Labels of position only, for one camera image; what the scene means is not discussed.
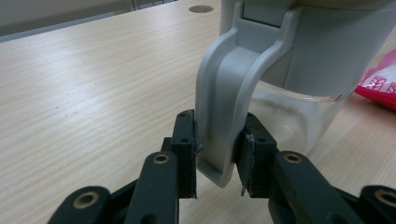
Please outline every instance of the table surface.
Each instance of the table surface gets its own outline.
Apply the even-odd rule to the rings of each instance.
[[[208,5],[207,13],[189,7]],[[44,223],[71,192],[119,189],[194,107],[219,1],[185,0],[0,44],[0,223]],[[393,32],[380,54],[396,46]],[[308,157],[340,189],[396,188],[396,112],[352,95]],[[181,223],[271,223],[267,201],[198,173]]]

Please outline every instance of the wooden table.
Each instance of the wooden table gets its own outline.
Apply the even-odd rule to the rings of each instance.
[[[189,12],[196,5],[214,10]],[[0,223],[44,223],[76,189],[138,178],[176,114],[194,107],[218,32],[219,1],[191,0],[0,44]],[[396,188],[395,127],[394,111],[353,95],[308,156],[355,195]],[[181,223],[271,222],[267,201],[240,189],[237,175],[219,189],[198,173]]]

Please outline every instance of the gray plastic handle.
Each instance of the gray plastic handle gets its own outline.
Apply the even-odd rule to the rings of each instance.
[[[210,47],[197,79],[196,120],[204,140],[197,166],[220,187],[231,179],[234,142],[245,124],[254,88],[290,49],[300,16],[299,9],[290,10],[276,28],[242,20],[242,10],[242,3],[236,2],[235,15],[239,16],[233,29]]]

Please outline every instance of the white plastic object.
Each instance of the white plastic object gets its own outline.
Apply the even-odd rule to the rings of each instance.
[[[282,0],[290,9],[285,13],[278,7],[284,14],[280,26],[278,19],[268,24],[265,17],[245,20],[244,2],[230,2],[235,2],[234,13],[222,19],[233,15],[233,27],[226,32],[227,24],[221,26],[226,33],[207,51],[196,84],[195,118],[204,146],[197,166],[220,187],[231,179],[235,141],[260,79],[299,94],[348,96],[396,21],[395,4],[386,0],[376,1],[387,8],[381,10],[371,9],[368,0],[363,2],[370,8],[364,10],[359,4],[346,4],[343,10]]]

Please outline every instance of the red plastic bag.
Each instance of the red plastic bag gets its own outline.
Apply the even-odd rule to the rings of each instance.
[[[396,49],[366,72],[355,92],[396,110]]]

